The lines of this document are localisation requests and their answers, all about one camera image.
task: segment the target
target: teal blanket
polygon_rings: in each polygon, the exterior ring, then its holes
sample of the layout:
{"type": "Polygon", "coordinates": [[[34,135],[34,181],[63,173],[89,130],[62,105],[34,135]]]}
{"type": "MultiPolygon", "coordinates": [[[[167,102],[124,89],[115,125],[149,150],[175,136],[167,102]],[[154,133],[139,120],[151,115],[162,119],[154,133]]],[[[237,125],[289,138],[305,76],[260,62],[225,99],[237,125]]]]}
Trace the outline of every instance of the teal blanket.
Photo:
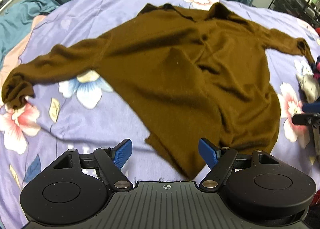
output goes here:
{"type": "Polygon", "coordinates": [[[31,31],[33,18],[59,6],[55,0],[22,0],[0,16],[0,69],[5,55],[31,31]]]}

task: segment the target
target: metal screw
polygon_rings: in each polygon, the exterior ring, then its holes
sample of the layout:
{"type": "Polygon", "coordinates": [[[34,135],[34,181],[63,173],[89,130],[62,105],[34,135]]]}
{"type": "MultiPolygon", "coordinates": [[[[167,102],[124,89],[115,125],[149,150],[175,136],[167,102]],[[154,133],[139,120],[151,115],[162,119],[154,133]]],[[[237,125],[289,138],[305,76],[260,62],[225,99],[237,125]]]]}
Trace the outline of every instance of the metal screw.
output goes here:
{"type": "Polygon", "coordinates": [[[124,188],[127,188],[129,186],[130,186],[130,183],[128,181],[124,181],[124,180],[120,180],[120,181],[117,181],[115,183],[115,187],[116,188],[124,189],[124,188]]]}
{"type": "Polygon", "coordinates": [[[202,183],[202,185],[207,188],[215,188],[218,186],[218,183],[214,180],[206,180],[202,183]]]}

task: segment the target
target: red cloth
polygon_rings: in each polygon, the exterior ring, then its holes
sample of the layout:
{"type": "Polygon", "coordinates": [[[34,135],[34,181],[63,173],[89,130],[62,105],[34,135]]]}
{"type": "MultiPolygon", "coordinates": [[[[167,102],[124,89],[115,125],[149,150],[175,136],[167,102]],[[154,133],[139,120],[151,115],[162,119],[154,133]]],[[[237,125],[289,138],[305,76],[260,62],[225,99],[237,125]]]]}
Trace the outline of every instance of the red cloth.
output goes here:
{"type": "Polygon", "coordinates": [[[313,197],[313,201],[311,202],[310,206],[316,206],[320,204],[320,190],[315,194],[313,197]]]}

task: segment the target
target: sweater cuff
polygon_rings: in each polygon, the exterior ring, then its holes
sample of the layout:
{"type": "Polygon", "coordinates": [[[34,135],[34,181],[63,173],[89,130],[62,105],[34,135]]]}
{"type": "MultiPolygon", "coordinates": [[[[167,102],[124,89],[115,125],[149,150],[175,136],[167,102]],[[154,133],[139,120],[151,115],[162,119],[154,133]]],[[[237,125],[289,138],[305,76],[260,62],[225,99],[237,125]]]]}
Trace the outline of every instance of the sweater cuff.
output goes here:
{"type": "Polygon", "coordinates": [[[20,75],[8,77],[2,87],[2,101],[8,108],[19,109],[26,104],[26,96],[34,97],[32,84],[20,75]]]}

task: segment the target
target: sweater sleeve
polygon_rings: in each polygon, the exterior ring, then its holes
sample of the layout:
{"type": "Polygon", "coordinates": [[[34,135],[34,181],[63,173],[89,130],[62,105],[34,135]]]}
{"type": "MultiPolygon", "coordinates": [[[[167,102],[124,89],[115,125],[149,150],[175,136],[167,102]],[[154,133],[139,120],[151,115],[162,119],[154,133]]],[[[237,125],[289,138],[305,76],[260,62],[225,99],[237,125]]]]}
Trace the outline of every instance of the sweater sleeve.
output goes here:
{"type": "Polygon", "coordinates": [[[282,53],[305,56],[309,64],[314,63],[308,43],[303,38],[292,38],[289,35],[276,30],[267,29],[258,25],[258,38],[265,49],[272,48],[282,53]]]}
{"type": "Polygon", "coordinates": [[[69,80],[94,69],[106,45],[103,38],[85,39],[67,48],[55,45],[47,55],[14,68],[2,87],[1,96],[10,108],[18,109],[25,97],[34,97],[34,84],[48,84],[69,80]]]}

